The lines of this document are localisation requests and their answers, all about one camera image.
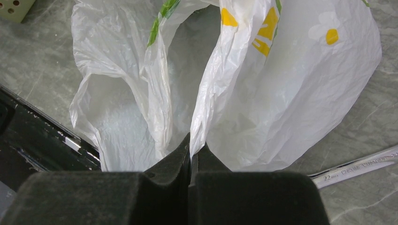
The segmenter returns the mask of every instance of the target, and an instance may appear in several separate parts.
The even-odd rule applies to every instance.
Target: beige plastic object
[[[0,0],[0,16],[20,23],[36,0]]]

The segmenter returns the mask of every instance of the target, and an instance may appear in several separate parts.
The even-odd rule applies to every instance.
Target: white plastic bag
[[[218,13],[185,21],[208,4]],[[72,123],[104,171],[149,168],[190,125],[191,154],[207,141],[232,170],[287,167],[342,120],[381,58],[361,0],[80,0],[72,34],[84,75]]]

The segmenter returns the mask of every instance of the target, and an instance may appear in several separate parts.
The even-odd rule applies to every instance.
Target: marble surface
[[[312,174],[398,144],[398,0],[370,0],[383,59],[343,122],[289,171]],[[38,0],[22,24],[0,18],[0,83],[72,129],[82,79],[72,54],[72,0]],[[320,190],[330,221],[398,224],[398,165]]]

